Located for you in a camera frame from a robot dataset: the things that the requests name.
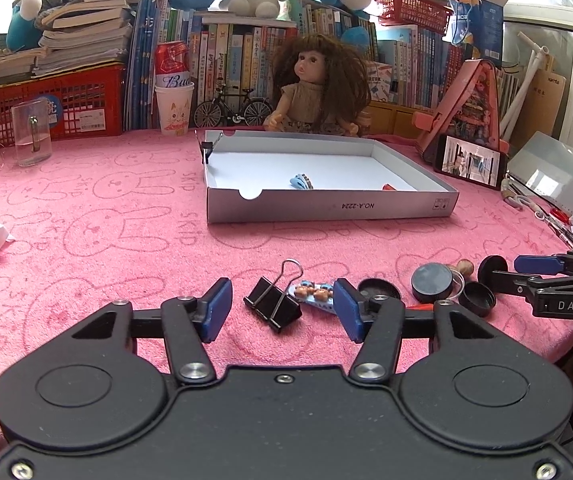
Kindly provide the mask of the black round lid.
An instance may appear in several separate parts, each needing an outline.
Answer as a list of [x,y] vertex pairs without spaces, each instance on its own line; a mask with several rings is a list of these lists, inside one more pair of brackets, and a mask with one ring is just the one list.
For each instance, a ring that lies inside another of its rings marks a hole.
[[459,304],[480,318],[487,318],[497,304],[495,294],[483,283],[467,282],[460,292]]
[[365,278],[358,284],[358,292],[367,298],[375,296],[400,298],[398,288],[393,283],[382,278]]

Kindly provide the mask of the brown walnut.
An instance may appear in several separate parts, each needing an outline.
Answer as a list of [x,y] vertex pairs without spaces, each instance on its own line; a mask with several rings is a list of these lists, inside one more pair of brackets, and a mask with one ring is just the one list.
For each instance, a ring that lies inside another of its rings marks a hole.
[[461,259],[455,265],[455,270],[461,273],[465,278],[469,278],[473,275],[475,266],[469,259]]

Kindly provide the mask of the black round jar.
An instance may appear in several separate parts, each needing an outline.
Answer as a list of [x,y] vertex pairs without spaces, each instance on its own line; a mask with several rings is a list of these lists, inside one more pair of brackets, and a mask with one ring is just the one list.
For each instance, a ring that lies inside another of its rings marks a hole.
[[443,263],[425,263],[411,276],[412,293],[420,304],[434,304],[435,301],[449,298],[452,287],[452,271]]

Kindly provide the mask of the large black binder clip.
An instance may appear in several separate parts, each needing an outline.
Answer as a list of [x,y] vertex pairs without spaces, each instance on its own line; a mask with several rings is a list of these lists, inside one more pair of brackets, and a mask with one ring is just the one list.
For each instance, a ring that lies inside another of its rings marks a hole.
[[[298,273],[284,288],[280,288],[278,283],[285,277],[288,264],[296,266]],[[283,260],[280,274],[274,280],[270,281],[265,276],[259,278],[253,290],[243,298],[245,306],[266,322],[271,330],[281,333],[301,317],[299,302],[288,289],[302,276],[303,267],[297,260]]]

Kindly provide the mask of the pink bunny table cloth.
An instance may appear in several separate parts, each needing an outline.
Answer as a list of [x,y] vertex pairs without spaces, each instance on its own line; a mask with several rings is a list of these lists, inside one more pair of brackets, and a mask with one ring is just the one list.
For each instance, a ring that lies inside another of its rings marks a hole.
[[0,252],[0,374],[115,299],[155,309],[172,296],[199,295],[221,276],[232,281],[234,300],[207,348],[217,368],[346,365],[357,346],[334,316],[307,309],[274,333],[244,296],[286,269],[316,282],[384,278],[410,298],[411,274],[423,263],[564,250],[531,211],[467,183],[447,218],[212,225],[190,136],[64,141],[36,167],[14,159],[0,155],[0,223],[12,235]]

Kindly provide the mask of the smartphone playing video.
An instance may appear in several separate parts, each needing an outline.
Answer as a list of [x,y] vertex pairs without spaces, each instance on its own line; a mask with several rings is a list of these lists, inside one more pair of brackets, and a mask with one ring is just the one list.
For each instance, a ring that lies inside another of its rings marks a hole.
[[499,190],[507,173],[507,155],[455,136],[439,136],[434,169],[449,177]]

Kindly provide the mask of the pink triangular dollhouse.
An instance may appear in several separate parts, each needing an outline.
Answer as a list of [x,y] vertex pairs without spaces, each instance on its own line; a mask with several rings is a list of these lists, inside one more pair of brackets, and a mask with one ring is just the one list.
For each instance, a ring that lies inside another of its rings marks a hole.
[[416,148],[433,165],[441,136],[473,142],[507,154],[509,144],[500,136],[495,65],[487,60],[465,61],[436,110],[415,112],[412,123],[421,133]]

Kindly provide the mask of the black binder clip on tray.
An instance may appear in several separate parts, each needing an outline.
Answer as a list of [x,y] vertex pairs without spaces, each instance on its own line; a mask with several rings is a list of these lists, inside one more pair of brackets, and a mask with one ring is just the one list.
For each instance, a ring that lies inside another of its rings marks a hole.
[[198,141],[198,149],[200,150],[203,165],[208,164],[210,155],[213,154],[215,146],[223,137],[224,130],[195,130],[195,139]]

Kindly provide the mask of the white cardboard box tray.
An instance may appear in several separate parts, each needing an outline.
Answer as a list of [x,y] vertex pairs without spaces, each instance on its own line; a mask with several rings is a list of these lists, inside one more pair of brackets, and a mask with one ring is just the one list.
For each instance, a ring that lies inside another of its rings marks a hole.
[[[204,172],[212,223],[443,218],[459,198],[407,156],[350,136],[225,132]],[[313,189],[293,188],[296,174]]]

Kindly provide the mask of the clear acrylic block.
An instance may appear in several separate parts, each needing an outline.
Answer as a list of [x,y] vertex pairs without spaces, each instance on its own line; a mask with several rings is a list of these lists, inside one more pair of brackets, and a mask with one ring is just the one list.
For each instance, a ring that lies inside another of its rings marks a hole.
[[17,165],[30,167],[52,155],[49,101],[38,98],[11,108]]

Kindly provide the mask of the red plastic crate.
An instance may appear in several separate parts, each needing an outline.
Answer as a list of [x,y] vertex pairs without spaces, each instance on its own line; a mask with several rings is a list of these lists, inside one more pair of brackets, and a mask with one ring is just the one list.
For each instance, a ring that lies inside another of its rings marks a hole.
[[11,108],[49,101],[53,140],[119,136],[123,132],[125,66],[104,64],[0,86],[0,148],[14,144]]

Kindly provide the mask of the brown haired doll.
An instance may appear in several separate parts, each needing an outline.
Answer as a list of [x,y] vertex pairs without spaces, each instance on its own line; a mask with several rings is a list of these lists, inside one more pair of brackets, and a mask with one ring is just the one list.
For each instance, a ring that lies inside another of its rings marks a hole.
[[367,66],[353,47],[324,35],[285,41],[273,60],[268,131],[360,136],[371,102]]

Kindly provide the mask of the red plastic basket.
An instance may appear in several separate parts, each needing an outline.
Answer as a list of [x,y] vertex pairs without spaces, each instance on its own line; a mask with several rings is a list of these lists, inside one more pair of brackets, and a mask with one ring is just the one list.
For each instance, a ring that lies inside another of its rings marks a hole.
[[379,24],[417,25],[445,36],[452,15],[450,6],[433,0],[374,0]]

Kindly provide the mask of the stack of books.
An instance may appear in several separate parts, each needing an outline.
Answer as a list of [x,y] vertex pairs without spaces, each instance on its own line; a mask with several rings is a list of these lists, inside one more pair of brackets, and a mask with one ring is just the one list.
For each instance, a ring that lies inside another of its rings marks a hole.
[[37,20],[40,52],[32,76],[123,61],[140,32],[150,0],[70,0]]

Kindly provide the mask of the blue white plush on books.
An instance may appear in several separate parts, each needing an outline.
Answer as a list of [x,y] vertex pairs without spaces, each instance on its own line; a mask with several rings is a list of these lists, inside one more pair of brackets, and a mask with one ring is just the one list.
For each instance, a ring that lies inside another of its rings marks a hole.
[[13,0],[12,18],[6,32],[6,47],[11,52],[38,47],[42,32],[35,23],[41,8],[42,0]]

